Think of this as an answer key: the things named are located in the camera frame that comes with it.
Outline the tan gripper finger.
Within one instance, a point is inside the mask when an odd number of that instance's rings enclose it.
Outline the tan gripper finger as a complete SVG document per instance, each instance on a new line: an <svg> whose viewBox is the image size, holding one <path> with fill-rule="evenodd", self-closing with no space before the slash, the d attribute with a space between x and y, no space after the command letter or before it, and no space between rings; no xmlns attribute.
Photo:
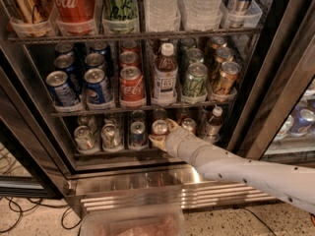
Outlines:
<svg viewBox="0 0 315 236"><path fill-rule="evenodd" d="M149 139L154 147L159 148L162 151L166 151L165 136L149 135Z"/></svg>
<svg viewBox="0 0 315 236"><path fill-rule="evenodd" d="M169 130L170 132L173 132L173 131L175 131L175 130L177 130L177 129L180 128L180 126L178 125L178 123L175 122L175 121L173 121L172 119L167 118L167 119L166 119L166 123L167 123L167 125L168 125L168 130Z"/></svg>

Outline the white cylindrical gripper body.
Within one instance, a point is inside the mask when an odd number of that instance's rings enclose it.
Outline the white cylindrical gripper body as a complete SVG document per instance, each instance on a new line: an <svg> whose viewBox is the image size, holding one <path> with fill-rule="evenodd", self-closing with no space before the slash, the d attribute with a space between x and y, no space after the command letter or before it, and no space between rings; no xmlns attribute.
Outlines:
<svg viewBox="0 0 315 236"><path fill-rule="evenodd" d="M226 151L206 142L184 128L172 131L165 140L166 151L189 165L199 168L202 165L226 158Z"/></svg>

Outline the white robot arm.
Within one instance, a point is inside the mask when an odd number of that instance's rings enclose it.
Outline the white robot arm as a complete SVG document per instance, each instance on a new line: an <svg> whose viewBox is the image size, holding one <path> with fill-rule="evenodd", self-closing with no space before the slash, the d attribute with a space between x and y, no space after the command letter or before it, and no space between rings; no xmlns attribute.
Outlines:
<svg viewBox="0 0 315 236"><path fill-rule="evenodd" d="M154 146L210 180L243 183L294 207L315 213L315 169L246 159L196 137L171 119L167 135L149 135Z"/></svg>

